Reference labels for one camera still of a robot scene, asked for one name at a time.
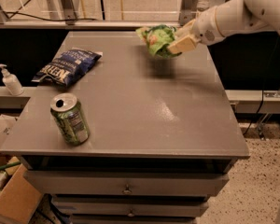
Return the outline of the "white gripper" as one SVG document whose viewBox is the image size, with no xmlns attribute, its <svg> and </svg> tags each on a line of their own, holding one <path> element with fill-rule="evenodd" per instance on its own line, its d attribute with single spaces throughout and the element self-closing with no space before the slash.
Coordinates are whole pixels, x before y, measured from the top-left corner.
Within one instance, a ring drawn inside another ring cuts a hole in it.
<svg viewBox="0 0 280 224">
<path fill-rule="evenodd" d="M 177 54 L 195 49 L 199 42 L 210 46 L 223 41 L 225 37 L 217 28 L 216 14 L 217 7 L 199 12 L 196 20 L 187 22 L 175 32 L 175 37 L 178 39 L 173 41 L 167 49 L 172 54 Z"/>
</svg>

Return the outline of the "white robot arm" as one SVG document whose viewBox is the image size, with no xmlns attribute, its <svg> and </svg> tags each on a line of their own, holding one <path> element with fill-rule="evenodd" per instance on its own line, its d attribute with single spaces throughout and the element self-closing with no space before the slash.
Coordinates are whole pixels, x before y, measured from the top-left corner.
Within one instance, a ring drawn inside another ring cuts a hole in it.
<svg viewBox="0 0 280 224">
<path fill-rule="evenodd" d="M 230 0 L 200 12 L 176 33 L 174 51 L 202 43 L 213 45 L 235 34 L 276 31 L 280 35 L 280 0 Z M 280 224 L 280 120 L 260 142 L 245 136 L 251 157 L 231 170 L 231 182 L 211 201 L 197 224 Z"/>
</svg>

